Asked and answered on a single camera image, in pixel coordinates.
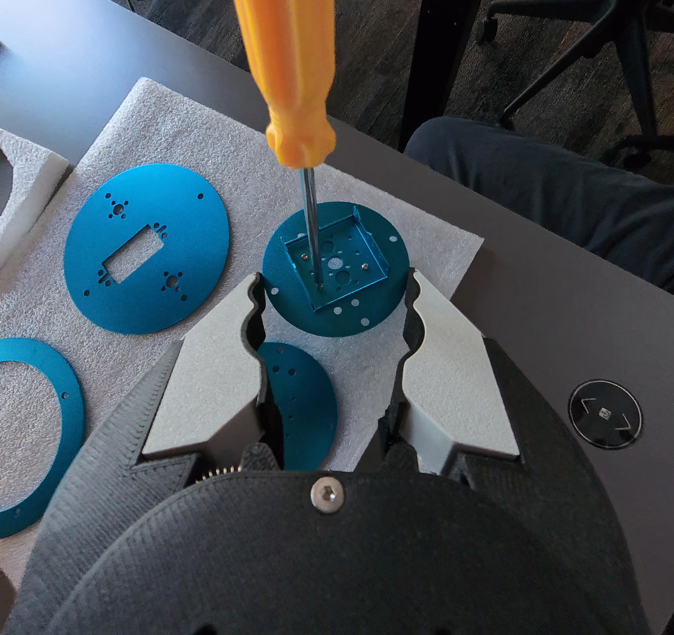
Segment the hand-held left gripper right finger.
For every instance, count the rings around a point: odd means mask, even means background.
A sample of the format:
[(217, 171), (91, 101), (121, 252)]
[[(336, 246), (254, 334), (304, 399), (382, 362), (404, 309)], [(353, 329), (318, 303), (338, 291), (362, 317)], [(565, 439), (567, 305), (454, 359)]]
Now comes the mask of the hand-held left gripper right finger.
[(448, 471), (456, 452), (518, 458), (481, 332), (415, 268), (405, 305), (409, 352), (378, 422), (382, 456), (403, 439), (437, 474)]

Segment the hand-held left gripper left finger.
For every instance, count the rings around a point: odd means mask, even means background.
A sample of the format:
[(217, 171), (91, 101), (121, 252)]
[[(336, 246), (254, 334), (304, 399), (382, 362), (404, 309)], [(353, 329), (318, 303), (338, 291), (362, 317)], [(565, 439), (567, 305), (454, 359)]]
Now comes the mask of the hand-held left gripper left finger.
[(282, 418), (257, 352), (265, 340), (264, 308), (264, 281), (256, 272), (185, 335), (144, 457), (200, 452), (233, 466), (247, 445), (262, 440), (283, 467)]

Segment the small blue round metal plate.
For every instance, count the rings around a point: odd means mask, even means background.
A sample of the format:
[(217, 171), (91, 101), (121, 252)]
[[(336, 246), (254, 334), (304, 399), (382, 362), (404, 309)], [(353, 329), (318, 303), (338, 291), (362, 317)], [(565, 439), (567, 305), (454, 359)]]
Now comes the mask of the small blue round metal plate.
[(389, 276), (384, 281), (315, 311), (285, 246), (298, 238), (308, 241), (303, 211), (280, 225), (266, 246), (262, 273), (271, 303), (284, 319), (310, 334), (342, 337), (364, 332), (386, 319), (404, 296), (409, 256), (400, 233), (386, 218), (364, 205), (333, 201), (317, 206), (319, 228), (349, 215), (353, 206), (390, 264)]

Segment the blue square metal bracket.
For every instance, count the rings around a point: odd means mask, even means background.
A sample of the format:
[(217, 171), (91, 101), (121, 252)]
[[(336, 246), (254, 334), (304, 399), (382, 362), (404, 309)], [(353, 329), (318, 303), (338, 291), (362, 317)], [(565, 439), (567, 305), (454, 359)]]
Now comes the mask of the blue square metal bracket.
[(313, 269), (309, 266), (309, 242), (298, 238), (286, 242), (285, 246), (315, 311), (386, 280), (390, 273), (390, 264), (373, 235), (364, 227), (361, 214), (355, 206), (349, 215), (319, 229), (322, 288), (317, 287)]

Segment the yellow-handled screwdriver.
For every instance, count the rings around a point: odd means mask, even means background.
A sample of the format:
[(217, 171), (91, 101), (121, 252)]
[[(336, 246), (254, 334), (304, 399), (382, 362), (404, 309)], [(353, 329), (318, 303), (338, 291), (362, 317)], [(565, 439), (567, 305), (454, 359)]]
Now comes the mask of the yellow-handled screwdriver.
[(267, 141), (299, 170), (313, 278), (323, 284), (313, 169), (336, 146), (326, 100), (335, 74), (334, 0), (234, 0), (251, 74), (268, 107)]

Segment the dark grey desk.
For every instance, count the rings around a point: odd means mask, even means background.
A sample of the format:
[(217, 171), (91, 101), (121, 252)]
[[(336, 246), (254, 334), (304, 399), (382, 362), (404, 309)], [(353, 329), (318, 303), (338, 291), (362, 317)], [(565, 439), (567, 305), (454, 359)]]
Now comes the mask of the dark grey desk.
[[(1, 128), (76, 165), (140, 77), (262, 131), (251, 76), (109, 0), (1, 0)], [(651, 628), (673, 613), (673, 296), (332, 121), (328, 164), (484, 238), (452, 297), (568, 420), (589, 379), (627, 388), (628, 448), (580, 443), (623, 526)]]

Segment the round black desk control panel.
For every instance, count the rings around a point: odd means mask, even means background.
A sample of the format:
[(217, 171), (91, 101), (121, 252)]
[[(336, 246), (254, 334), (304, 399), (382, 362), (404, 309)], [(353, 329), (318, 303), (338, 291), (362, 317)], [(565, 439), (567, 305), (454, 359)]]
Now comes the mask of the round black desk control panel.
[(618, 450), (641, 433), (643, 416), (636, 398), (623, 386), (604, 379), (580, 384), (568, 403), (569, 419), (578, 435), (604, 450)]

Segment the black desk leg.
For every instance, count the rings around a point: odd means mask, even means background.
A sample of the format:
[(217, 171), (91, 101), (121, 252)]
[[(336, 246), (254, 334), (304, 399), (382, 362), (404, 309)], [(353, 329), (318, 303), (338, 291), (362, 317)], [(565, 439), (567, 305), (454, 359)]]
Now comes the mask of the black desk leg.
[(441, 117), (482, 0), (422, 0), (398, 150), (424, 122)]

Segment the small blue perforated disc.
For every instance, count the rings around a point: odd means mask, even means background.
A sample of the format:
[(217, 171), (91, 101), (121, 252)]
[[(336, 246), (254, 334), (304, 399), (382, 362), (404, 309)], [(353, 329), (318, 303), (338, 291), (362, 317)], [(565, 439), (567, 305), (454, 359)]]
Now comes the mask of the small blue perforated disc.
[(291, 344), (264, 342), (258, 353), (283, 420), (284, 469), (316, 470), (336, 433), (338, 404), (332, 383), (311, 355)]

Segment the large blue disc rectangular cutout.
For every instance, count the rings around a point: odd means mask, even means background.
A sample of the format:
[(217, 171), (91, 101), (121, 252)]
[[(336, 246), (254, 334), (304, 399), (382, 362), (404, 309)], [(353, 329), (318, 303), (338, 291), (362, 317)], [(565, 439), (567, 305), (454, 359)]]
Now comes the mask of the large blue disc rectangular cutout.
[[(104, 262), (144, 230), (162, 247), (117, 282)], [(65, 244), (66, 285), (97, 326), (120, 334), (157, 332), (207, 299), (229, 242), (225, 206), (205, 178), (172, 164), (138, 166), (106, 181), (80, 209)]]

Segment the white foam sheet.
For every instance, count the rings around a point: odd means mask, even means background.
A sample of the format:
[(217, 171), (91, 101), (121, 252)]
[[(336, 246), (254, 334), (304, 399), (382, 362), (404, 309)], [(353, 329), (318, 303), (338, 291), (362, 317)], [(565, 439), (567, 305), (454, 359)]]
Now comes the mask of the white foam sheet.
[[(214, 293), (188, 319), (154, 334), (112, 334), (72, 303), (63, 249), (75, 215), (105, 181), (128, 168), (167, 162), (190, 168), (218, 191), (229, 215), (231, 246)], [(410, 264), (447, 298), (481, 246), (476, 235), (403, 203), (333, 167), (316, 173), (319, 202), (351, 201), (379, 212), (402, 234)], [(296, 177), (278, 165), (266, 138), (149, 79), (140, 79), (80, 160), (45, 212), (1, 269), (1, 338), (35, 338), (70, 362), (86, 401), (91, 431), (181, 338), (253, 271), (271, 234), (301, 207)], [(351, 471), (390, 402), (405, 353), (404, 304), (380, 325), (351, 338), (321, 338), (287, 323), (267, 301), (268, 340), (301, 347), (330, 376), (338, 427), (322, 466)], [(1, 508), (17, 504), (42, 480), (54, 458), (59, 403), (46, 378), (28, 365), (1, 363)]]

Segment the white foam block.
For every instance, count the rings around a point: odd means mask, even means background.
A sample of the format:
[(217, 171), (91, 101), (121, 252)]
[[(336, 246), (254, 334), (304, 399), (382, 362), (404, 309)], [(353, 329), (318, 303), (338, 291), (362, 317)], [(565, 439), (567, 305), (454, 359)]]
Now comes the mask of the white foam block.
[(57, 153), (1, 130), (1, 265), (31, 230), (68, 165)]

